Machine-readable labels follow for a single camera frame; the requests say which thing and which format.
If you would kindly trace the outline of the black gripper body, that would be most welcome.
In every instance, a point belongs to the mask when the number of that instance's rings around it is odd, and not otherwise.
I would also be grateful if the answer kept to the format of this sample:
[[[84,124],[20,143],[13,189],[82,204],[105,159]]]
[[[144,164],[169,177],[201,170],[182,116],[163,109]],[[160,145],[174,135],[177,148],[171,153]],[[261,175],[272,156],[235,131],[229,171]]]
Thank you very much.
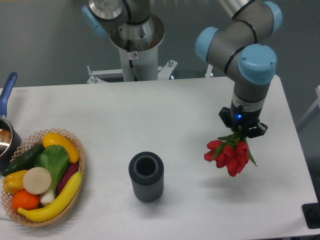
[[[239,132],[240,129],[248,132],[258,131],[262,107],[252,102],[250,104],[253,104],[253,106],[247,107],[243,103],[232,100],[230,106],[230,128],[233,132]]]

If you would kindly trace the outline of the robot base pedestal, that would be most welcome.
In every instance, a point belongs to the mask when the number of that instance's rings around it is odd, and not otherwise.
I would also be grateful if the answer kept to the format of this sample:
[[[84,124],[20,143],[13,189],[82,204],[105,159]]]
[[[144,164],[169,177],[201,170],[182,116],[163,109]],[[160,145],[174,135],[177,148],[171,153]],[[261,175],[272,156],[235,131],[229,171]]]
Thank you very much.
[[[172,79],[177,62],[158,65],[158,47],[165,36],[161,19],[148,0],[86,0],[81,13],[98,36],[108,36],[118,49],[125,82]]]

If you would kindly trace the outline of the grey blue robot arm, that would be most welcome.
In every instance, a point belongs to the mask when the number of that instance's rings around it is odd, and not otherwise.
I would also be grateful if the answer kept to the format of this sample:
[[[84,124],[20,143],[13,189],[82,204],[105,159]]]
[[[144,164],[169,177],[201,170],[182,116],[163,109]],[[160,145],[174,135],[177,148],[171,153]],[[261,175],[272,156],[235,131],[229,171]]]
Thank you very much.
[[[265,134],[260,114],[278,63],[276,53],[261,41],[279,29],[281,9],[271,1],[221,0],[232,19],[225,29],[205,28],[195,42],[195,53],[234,82],[230,107],[219,116],[240,137]]]

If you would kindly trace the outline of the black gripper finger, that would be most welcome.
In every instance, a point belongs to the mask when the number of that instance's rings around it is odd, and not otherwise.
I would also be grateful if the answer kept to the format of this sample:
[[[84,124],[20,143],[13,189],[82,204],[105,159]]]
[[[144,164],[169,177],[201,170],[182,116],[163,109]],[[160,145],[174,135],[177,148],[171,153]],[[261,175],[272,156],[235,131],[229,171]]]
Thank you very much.
[[[219,117],[221,118],[222,122],[224,123],[224,125],[229,128],[232,129],[233,128],[233,124],[234,124],[234,120],[232,117],[232,110],[231,108],[228,107],[223,107],[220,112],[219,112]]]
[[[262,122],[258,122],[256,126],[251,127],[247,130],[246,136],[248,138],[256,138],[263,136],[268,129],[268,126]]]

